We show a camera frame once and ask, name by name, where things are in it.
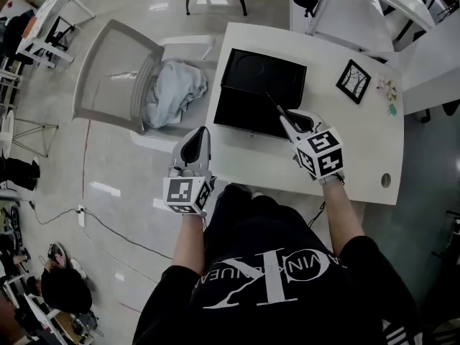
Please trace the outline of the person's left forearm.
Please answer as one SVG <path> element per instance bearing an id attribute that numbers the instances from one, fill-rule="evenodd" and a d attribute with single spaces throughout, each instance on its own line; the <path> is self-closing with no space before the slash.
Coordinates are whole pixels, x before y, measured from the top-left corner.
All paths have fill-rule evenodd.
<path id="1" fill-rule="evenodd" d="M 203 218 L 184 215 L 180 226 L 172 265 L 186 267 L 202 275 L 205 267 Z"/>

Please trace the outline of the grey mesh office chair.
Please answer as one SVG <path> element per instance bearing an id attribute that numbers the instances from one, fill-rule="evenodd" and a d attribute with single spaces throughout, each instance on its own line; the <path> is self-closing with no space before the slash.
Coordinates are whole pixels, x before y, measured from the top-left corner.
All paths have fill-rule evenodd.
<path id="1" fill-rule="evenodd" d="M 73 97 L 74 119 L 127 129 L 133 143 L 172 152 L 189 132 L 206 123 L 211 92 L 187 105 L 173 123 L 153 129 L 144 110 L 161 67 L 178 59 L 203 71 L 213 85 L 217 63 L 207 58 L 215 46 L 211 35 L 168 37 L 159 42 L 110 20 L 98 33 L 80 68 Z"/>

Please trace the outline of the white rectangular table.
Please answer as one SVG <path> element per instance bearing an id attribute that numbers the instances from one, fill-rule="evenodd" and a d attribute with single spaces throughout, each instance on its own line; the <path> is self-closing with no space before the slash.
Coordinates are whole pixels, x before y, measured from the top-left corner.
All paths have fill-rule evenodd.
<path id="1" fill-rule="evenodd" d="M 90 19 L 96 17 L 96 15 L 79 0 L 46 0 L 33 17 L 32 26 L 28 33 L 21 39 L 16 54 L 24 55 L 49 68 L 54 68 L 55 64 L 36 55 L 36 52 L 44 50 L 68 63 L 72 63 L 75 58 L 67 54 L 65 50 L 60 50 L 56 45 L 53 45 L 51 39 L 48 38 L 55 23 L 59 24 L 60 20 L 66 23 L 70 29 L 75 29 L 75 24 L 67 22 L 61 17 L 61 11 L 69 1 L 73 2 L 79 9 L 87 14 Z"/>

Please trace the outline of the black pen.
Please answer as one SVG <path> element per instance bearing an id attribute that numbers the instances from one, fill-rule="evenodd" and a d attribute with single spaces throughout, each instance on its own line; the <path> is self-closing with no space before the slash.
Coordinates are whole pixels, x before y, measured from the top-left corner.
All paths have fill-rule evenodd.
<path id="1" fill-rule="evenodd" d="M 280 115 L 287 119 L 286 114 L 285 114 L 284 110 L 282 109 L 282 107 L 271 97 L 270 94 L 268 94 L 268 92 L 266 92 L 265 94 L 267 95 L 269 100 L 271 100 L 271 102 L 274 104 L 275 108 L 278 110 Z"/>

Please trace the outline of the person's black printed shirt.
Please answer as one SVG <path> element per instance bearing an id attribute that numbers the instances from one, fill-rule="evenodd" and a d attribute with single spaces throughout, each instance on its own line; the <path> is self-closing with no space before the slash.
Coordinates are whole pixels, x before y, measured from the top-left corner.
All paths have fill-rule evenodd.
<path id="1" fill-rule="evenodd" d="M 422 345 L 408 289 L 366 236 L 339 256 L 284 241 L 215 261 L 199 275 L 167 268 L 133 345 Z"/>

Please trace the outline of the black picture frame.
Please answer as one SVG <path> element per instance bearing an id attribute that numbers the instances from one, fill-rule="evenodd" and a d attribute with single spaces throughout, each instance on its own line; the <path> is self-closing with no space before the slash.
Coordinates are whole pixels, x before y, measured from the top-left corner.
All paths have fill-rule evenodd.
<path id="1" fill-rule="evenodd" d="M 349 60 L 336 87 L 345 93 L 355 104 L 359 105 L 364 97 L 371 76 L 353 60 Z"/>

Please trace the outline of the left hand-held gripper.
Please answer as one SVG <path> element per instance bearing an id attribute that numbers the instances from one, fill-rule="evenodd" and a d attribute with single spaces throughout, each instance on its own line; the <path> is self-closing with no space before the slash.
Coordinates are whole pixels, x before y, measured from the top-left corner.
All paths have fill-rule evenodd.
<path id="1" fill-rule="evenodd" d="M 186 134 L 174 147 L 172 167 L 163 178 L 163 203 L 174 213 L 206 217 L 205 205 L 216 177 L 208 169 L 211 137 L 205 126 Z"/>

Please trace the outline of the person's right forearm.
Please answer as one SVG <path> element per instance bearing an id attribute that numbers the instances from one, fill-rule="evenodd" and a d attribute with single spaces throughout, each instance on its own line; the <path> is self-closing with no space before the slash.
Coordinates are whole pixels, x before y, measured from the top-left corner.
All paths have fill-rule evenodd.
<path id="1" fill-rule="evenodd" d="M 322 189 L 333 253 L 339 256 L 346 244 L 364 236 L 364 231 L 342 182 L 337 178 L 327 180 Z"/>

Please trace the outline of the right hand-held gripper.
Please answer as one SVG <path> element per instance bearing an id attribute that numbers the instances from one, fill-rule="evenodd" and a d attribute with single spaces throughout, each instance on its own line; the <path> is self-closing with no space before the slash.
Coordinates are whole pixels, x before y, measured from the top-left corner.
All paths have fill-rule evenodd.
<path id="1" fill-rule="evenodd" d="M 287 110 L 280 122 L 291 142 L 293 159 L 314 180 L 330 176 L 344 179 L 343 142 L 335 127 L 318 114 L 301 109 Z"/>

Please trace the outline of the light blue crumpled cloth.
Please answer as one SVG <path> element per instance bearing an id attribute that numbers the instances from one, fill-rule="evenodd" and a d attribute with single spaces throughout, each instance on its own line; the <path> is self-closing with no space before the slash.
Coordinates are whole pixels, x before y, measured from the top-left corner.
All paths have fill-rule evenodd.
<path id="1" fill-rule="evenodd" d="M 207 89 L 207 77 L 200 68 L 182 60 L 162 62 L 147 90 L 144 123 L 152 129 L 180 123 L 188 105 L 204 97 Z"/>

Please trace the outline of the round white side table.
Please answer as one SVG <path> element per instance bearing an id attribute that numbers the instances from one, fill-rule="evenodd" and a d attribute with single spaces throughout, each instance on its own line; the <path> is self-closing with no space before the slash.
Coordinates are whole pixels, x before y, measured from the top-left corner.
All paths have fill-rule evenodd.
<path id="1" fill-rule="evenodd" d="M 27 129 L 21 132 L 15 132 L 16 123 L 24 123 L 28 126 Z M 0 118 L 0 155 L 4 158 L 9 158 L 13 146 L 18 146 L 23 150 L 31 152 L 38 157 L 49 157 L 52 141 L 59 129 L 58 124 L 48 124 L 29 119 L 17 118 L 13 110 L 8 110 L 5 115 Z M 43 151 L 32 148 L 20 142 L 21 138 L 33 136 L 34 134 L 42 135 Z"/>

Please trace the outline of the person's black trousers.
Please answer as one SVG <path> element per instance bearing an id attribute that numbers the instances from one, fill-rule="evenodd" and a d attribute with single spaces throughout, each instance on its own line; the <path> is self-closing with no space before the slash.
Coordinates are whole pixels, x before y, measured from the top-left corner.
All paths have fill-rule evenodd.
<path id="1" fill-rule="evenodd" d="M 282 242 L 313 247 L 321 240 L 295 209 L 266 195 L 253 197 L 248 187 L 231 183 L 219 194 L 204 232 L 205 268 L 226 255 Z"/>

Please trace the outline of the black box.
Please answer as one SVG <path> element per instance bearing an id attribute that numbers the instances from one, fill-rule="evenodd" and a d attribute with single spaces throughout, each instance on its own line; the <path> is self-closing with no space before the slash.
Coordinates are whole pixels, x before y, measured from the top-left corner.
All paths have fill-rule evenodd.
<path id="1" fill-rule="evenodd" d="M 233 48 L 221 80 L 215 124 L 286 139 L 280 113 L 298 109 L 307 67 L 277 57 Z"/>

